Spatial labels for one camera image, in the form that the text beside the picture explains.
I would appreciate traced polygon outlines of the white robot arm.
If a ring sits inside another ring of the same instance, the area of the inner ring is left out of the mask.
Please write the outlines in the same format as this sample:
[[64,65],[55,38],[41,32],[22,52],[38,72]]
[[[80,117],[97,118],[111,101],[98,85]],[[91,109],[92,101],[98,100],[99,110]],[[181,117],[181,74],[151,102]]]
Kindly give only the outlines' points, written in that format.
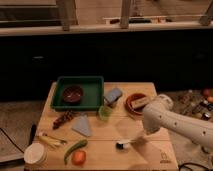
[[173,105],[170,97],[159,94],[143,108],[142,122],[146,133],[154,134],[164,127],[213,149],[213,123],[172,112]]

